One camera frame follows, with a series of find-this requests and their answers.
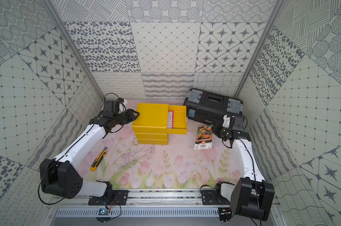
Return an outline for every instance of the seed packet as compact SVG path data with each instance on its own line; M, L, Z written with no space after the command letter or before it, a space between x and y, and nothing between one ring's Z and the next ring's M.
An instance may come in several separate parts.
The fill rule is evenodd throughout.
M212 127L213 125L198 127L194 145L195 150L210 149L212 147Z

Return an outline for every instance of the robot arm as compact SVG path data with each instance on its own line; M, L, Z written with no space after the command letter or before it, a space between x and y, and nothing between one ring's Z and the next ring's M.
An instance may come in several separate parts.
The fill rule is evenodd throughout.
M229 212L220 215L220 220L227 221L234 215L242 215L266 221L275 194L273 185L265 181L258 168L251 138L243 127L243 115L225 115L223 119L222 127L218 126L215 134L223 141L230 140L231 151L237 154L240 163L241 178L236 185L228 182L216 184L215 196L219 200L227 199L231 206Z
M138 112L125 110L126 100L104 101L104 110L90 120L84 132L54 159L40 164L41 188L44 193L74 198L75 196L104 197L109 200L112 187L109 182L83 180L77 173L79 164L92 147L115 125L128 124L137 119Z

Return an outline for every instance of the mounting plate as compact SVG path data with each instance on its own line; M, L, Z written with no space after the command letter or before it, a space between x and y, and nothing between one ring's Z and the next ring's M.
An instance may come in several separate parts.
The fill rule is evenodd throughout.
M128 199L128 190L113 190L113 195L116 198L116 201L119 203L119 205L124 206L126 204L126 201ZM88 202L89 206L97 206L97 205L104 205L103 198L99 197L92 197L89 199Z

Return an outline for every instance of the table surface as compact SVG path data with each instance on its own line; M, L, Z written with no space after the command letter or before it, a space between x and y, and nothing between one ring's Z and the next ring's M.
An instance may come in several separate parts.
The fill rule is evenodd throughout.
M138 103L183 105L183 101L129 100ZM113 188L199 188L214 187L219 180L237 183L238 159L232 149L213 136L212 148L194 150L197 128L205 124L188 120L187 134L169 134L168 145L138 144L132 124L117 133L108 133L83 159L78 173L86 180L109 181ZM95 171L90 166L100 152L107 153Z

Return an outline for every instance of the metal frame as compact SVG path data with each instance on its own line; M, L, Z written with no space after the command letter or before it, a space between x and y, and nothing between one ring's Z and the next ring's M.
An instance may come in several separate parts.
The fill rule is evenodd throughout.
M95 87L96 92L100 95L101 98L104 98L103 93L101 92L98 84L96 83L95 79L93 78L93 75L91 71L89 70L88 66L86 65L83 57L80 55L80 52L78 48L75 46L73 39L68 33L68 30L65 28L64 22L61 20L59 15L56 12L56 8L51 2L51 0L40 0L43 6L45 7L46 11L49 13L50 17L53 19L53 22L55 23L56 27L59 28L62 33L64 34L64 39L68 42L72 53L76 56L78 59L81 68L84 70L85 75L88 77L92 85Z
M245 84L245 81L248 77L248 75L251 73L251 70L254 66L254 64L256 63L257 59L258 59L258 56L259 54L261 53L262 51L262 48L263 48L263 45L264 43L266 42L267 38L268 38L268 35L269 33L271 32L271 30L273 29L273 26L274 24L276 23L276 20L277 18L279 17L280 13L281 13L281 9L284 5L286 1L285 0L278 0L273 8L273 11L272 13L270 14L270 17L268 19L268 23L266 25L266 27L264 28L263 30L263 33L262 33L262 36L258 42L258 45L256 47L256 50L255 52L253 53L252 57L251 57L251 60L250 60L250 63L245 71L245 75L243 76L241 82L240 82L240 85L238 86L237 90L236 90L236 93L234 95L235 98L238 97L238 95L240 94L242 88L243 88L243 85Z
M120 217L218 217L218 208L229 207L202 205L199 189L129 189L127 198ZM58 200L60 197L52 197L51 202ZM64 199L44 214L39 226L51 225L55 217L95 217L104 206L88 206L88 200L88 197ZM111 214L103 217L115 217L119 213L120 208L113 206ZM269 217L277 226L287 225L276 197Z

